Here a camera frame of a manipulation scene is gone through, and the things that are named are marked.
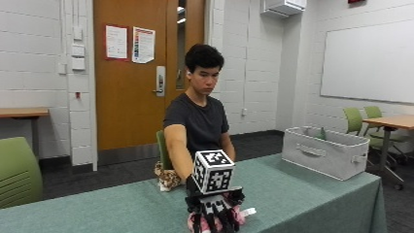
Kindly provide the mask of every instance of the whiteboard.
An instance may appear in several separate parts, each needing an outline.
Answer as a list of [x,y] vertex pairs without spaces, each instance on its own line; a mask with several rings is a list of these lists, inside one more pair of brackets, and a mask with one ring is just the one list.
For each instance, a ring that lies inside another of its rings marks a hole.
[[414,103],[414,20],[327,32],[321,95]]

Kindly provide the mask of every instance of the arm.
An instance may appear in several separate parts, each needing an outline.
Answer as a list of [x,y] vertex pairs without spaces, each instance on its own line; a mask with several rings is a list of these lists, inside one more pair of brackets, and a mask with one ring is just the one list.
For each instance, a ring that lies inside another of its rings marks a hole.
[[221,141],[221,147],[222,147],[224,152],[228,154],[229,158],[234,162],[236,161],[236,151],[234,151],[229,132],[225,132],[221,134],[220,141]]
[[193,173],[193,159],[186,149],[186,131],[181,124],[172,124],[164,129],[165,145],[173,169],[185,183]]

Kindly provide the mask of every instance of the dark t-shirt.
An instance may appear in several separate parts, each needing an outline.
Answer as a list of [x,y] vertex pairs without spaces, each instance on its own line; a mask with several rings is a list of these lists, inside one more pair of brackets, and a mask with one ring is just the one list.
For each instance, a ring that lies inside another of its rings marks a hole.
[[186,129],[186,148],[194,158],[198,150],[221,150],[221,134],[228,132],[229,124],[221,102],[206,97],[206,105],[198,106],[182,93],[166,109],[164,128],[181,124]]

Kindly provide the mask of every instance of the green chair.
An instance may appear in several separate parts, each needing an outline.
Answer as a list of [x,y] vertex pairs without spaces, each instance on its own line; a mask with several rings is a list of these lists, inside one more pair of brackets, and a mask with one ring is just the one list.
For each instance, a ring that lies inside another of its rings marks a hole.
[[[369,106],[369,107],[365,107],[363,109],[365,109],[366,116],[369,118],[379,118],[379,117],[383,116],[378,106]],[[371,136],[371,138],[383,139],[385,138],[385,133],[379,132],[381,127],[382,126],[379,126],[379,125],[369,124],[366,126],[366,129],[365,129],[365,132],[363,132],[363,136],[366,136],[367,131],[371,128],[377,128],[377,132],[370,133],[370,136]],[[411,138],[409,136],[397,135],[397,134],[391,134],[390,135],[390,142],[406,143],[406,142],[410,142],[410,140],[411,140]],[[405,163],[406,160],[407,160],[407,155],[401,151],[401,149],[395,145],[393,145],[393,147],[394,147],[394,149],[399,152],[399,154],[403,157],[403,159],[401,159],[401,160],[398,159],[398,163]]]
[[[355,136],[359,136],[361,130],[362,130],[362,115],[359,113],[359,110],[357,108],[345,108],[345,117],[347,121],[347,133],[354,133]],[[370,139],[370,149],[378,153],[378,151],[382,150],[383,146],[383,140],[373,137],[367,137]],[[389,156],[389,159],[391,160],[391,167],[394,168],[395,160]]]
[[43,181],[25,138],[0,140],[0,209],[37,202]]
[[160,149],[160,160],[162,164],[162,169],[164,170],[172,170],[172,163],[169,160],[169,155],[168,155],[168,150],[166,150],[166,145],[165,145],[165,137],[164,137],[164,132],[160,130],[157,132],[157,142],[158,142],[158,149]]

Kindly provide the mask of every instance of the green bottle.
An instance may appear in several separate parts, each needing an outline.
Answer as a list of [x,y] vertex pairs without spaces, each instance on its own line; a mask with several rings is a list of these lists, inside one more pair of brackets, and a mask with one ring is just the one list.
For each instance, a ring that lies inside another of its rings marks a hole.
[[325,132],[325,128],[321,128],[319,133],[315,135],[315,138],[321,139],[321,140],[326,140],[326,132]]

